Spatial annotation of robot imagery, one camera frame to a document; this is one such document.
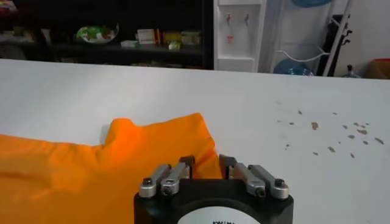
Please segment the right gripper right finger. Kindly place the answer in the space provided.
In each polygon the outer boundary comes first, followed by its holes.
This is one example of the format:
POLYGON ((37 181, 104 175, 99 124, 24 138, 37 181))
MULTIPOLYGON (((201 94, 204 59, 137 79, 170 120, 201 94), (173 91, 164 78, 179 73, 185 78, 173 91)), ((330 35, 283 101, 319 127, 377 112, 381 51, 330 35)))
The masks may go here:
POLYGON ((220 154, 219 166, 223 179, 242 181, 250 195, 258 198, 270 195, 278 200, 289 197, 289 187, 284 179, 274 177, 261 165, 245 166, 234 157, 220 154))

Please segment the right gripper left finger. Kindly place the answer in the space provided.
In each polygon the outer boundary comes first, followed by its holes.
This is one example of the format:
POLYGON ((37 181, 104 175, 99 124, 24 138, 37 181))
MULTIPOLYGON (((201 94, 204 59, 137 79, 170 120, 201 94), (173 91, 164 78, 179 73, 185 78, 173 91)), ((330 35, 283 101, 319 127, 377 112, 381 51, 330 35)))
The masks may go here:
POLYGON ((181 179, 192 179, 194 156, 184 156, 172 167, 170 164, 160 165, 154 173, 142 180, 138 195, 141 198, 152 198, 158 193, 173 196, 179 192, 181 179))

